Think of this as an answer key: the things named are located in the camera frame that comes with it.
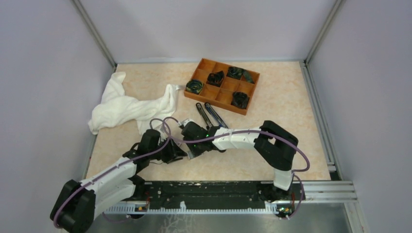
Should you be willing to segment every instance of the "white towel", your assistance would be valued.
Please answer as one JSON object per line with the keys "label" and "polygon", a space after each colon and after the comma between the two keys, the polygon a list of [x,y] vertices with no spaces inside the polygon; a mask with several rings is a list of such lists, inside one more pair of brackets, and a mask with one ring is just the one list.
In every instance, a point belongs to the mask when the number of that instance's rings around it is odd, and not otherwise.
{"label": "white towel", "polygon": [[[125,77],[125,72],[116,72],[107,82],[102,102],[93,109],[88,122],[92,134],[97,134],[101,128],[115,127],[131,119],[137,121],[139,134],[143,134],[150,128],[149,121],[152,118],[170,117],[176,111],[177,91],[181,86],[168,84],[163,97],[139,101],[124,95],[121,83]],[[154,121],[153,127],[160,124],[160,121]]]}

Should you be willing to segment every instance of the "white wall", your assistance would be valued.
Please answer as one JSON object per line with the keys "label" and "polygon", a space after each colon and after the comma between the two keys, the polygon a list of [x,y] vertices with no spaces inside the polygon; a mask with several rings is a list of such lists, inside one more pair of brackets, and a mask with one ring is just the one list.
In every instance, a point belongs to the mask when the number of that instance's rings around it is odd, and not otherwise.
{"label": "white wall", "polygon": [[310,69],[372,233],[411,232],[412,1],[347,1]]}
{"label": "white wall", "polygon": [[0,232],[54,232],[111,67],[68,0],[2,1],[0,32]]}
{"label": "white wall", "polygon": [[335,0],[83,0],[117,63],[304,59]]}

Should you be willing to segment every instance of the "beige floor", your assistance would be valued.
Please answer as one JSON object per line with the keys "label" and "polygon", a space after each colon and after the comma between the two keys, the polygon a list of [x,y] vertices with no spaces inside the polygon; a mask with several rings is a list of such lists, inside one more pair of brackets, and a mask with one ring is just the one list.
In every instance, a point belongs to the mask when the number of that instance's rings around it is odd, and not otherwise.
{"label": "beige floor", "polygon": [[[260,73],[255,94],[246,116],[215,107],[232,129],[258,127],[264,120],[272,120],[299,139],[299,148],[311,162],[310,170],[300,174],[303,180],[330,180],[324,152],[314,121],[305,83],[298,62],[233,62],[231,65]],[[125,71],[123,87],[126,95],[139,100],[152,100],[164,94],[166,84],[185,85],[197,63],[130,64],[118,65]],[[197,101],[178,94],[179,120],[194,119],[205,126],[195,108]],[[170,122],[175,136],[180,129]],[[99,131],[91,157],[87,177],[91,177],[118,160],[140,140],[134,120],[114,128]],[[305,167],[305,161],[295,155],[293,168]],[[273,169],[255,150],[227,150],[207,152],[195,159],[184,159],[171,164],[150,164],[139,173],[147,181],[233,181],[271,180]]]}

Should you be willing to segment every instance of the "metal corner frame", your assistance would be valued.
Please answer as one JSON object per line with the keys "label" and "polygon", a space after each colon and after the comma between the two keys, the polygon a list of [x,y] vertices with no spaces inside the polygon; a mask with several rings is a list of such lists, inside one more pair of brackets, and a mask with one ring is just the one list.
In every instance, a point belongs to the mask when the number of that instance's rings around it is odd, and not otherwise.
{"label": "metal corner frame", "polygon": [[73,4],[74,8],[76,9],[79,16],[82,18],[83,23],[87,27],[87,30],[90,32],[91,36],[93,37],[96,45],[99,47],[100,51],[102,52],[103,56],[107,59],[109,64],[112,66],[113,70],[116,69],[116,62],[113,59],[112,54],[110,53],[109,49],[107,48],[106,44],[104,43],[102,37],[100,36],[99,32],[94,26],[94,23],[91,21],[89,15],[87,14],[84,6],[80,2],[80,0],[70,0]]}
{"label": "metal corner frame", "polygon": [[[104,57],[107,59],[113,70],[116,70],[117,63],[113,59],[109,49],[104,43],[102,37],[98,33],[94,23],[88,16],[84,6],[80,0],[70,0],[82,18],[85,26],[89,30],[97,46],[101,50]],[[337,13],[342,8],[345,0],[336,0],[330,13],[328,14],[325,23],[319,31],[306,59],[300,61],[300,67],[304,77],[305,85],[309,95],[310,104],[315,116],[315,122],[321,138],[323,150],[325,152],[325,159],[330,172],[337,172],[339,177],[342,178],[342,170],[339,166],[339,162],[336,157],[336,150],[332,141],[331,133],[328,128],[325,113],[321,105],[321,101],[316,89],[315,81],[309,65],[313,60],[317,50],[320,48],[331,24],[333,23]],[[90,156],[92,154],[94,142],[90,150]],[[366,221],[364,220],[363,212],[360,208],[359,201],[356,195],[355,188],[351,181],[303,181],[304,189],[307,192],[307,199],[303,201],[303,204],[310,203],[342,203],[345,207],[347,216],[347,222],[353,233],[368,233]]]}
{"label": "metal corner frame", "polygon": [[[326,121],[325,112],[323,110],[319,94],[316,89],[314,77],[310,70],[310,63],[313,60],[316,52],[322,45],[322,42],[324,41],[331,25],[333,24],[336,15],[342,9],[342,6],[345,2],[345,0],[335,1],[335,4],[333,5],[329,15],[327,16],[323,27],[319,31],[319,34],[316,37],[315,42],[310,48],[308,56],[304,61],[300,62],[300,67],[302,69],[302,74],[308,91],[310,104],[312,105],[312,110],[315,115],[315,121],[321,137],[322,146],[325,152],[325,158],[328,164],[329,171],[335,169],[335,171],[339,174],[339,177],[341,179],[343,178],[342,170],[337,159],[337,153]],[[338,184],[339,181],[331,181],[331,183]],[[370,232],[369,227],[365,221],[364,214],[361,210],[358,198],[356,197],[356,201],[342,201],[342,203],[344,203],[348,225],[350,226],[351,231],[353,233]]]}

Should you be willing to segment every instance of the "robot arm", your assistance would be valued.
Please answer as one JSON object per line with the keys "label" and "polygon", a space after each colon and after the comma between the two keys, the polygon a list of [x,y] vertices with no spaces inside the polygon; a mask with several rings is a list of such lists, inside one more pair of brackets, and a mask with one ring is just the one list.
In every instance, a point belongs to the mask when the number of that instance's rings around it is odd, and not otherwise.
{"label": "robot arm", "polygon": [[[200,144],[188,144],[190,148],[189,158],[195,158],[203,152],[210,150],[224,152],[226,149],[255,149],[274,168],[274,186],[286,191],[289,189],[293,180],[292,162],[296,151],[284,142],[276,140],[272,144],[269,141],[272,137],[261,133],[232,134],[233,132],[246,130],[233,130],[218,126],[212,126],[206,131],[190,119],[182,123],[182,128],[183,139],[189,141],[229,134],[228,136],[218,137]],[[264,121],[263,125],[259,128],[247,130],[269,132],[283,137],[295,146],[298,144],[295,136],[269,120]]]}
{"label": "robot arm", "polygon": [[[51,212],[50,218],[53,220],[57,210],[76,190],[80,190],[59,213],[57,223],[68,232],[85,232],[93,220],[110,206],[121,200],[133,197],[138,200],[145,200],[147,197],[145,190],[145,180],[136,175],[149,165],[150,160],[162,160],[164,163],[171,163],[189,156],[193,159],[205,151],[218,150],[224,152],[226,149],[255,149],[259,154],[275,169],[274,186],[282,190],[288,190],[292,183],[292,161],[296,151],[285,143],[276,140],[274,144],[269,142],[271,137],[261,133],[235,133],[240,130],[232,130],[217,126],[208,130],[200,127],[192,120],[185,120],[182,125],[182,135],[184,140],[192,141],[215,137],[225,133],[229,135],[214,138],[196,144],[188,144],[190,149],[187,155],[173,140],[160,152],[125,163],[139,155],[144,155],[157,150],[163,146],[165,141],[161,140],[160,132],[148,130],[143,136],[137,149],[135,144],[122,158],[115,162],[110,168],[101,173],[76,182],[68,181]],[[285,138],[293,145],[297,145],[298,140],[292,134],[271,121],[265,121],[262,126],[255,129],[265,131]]]}

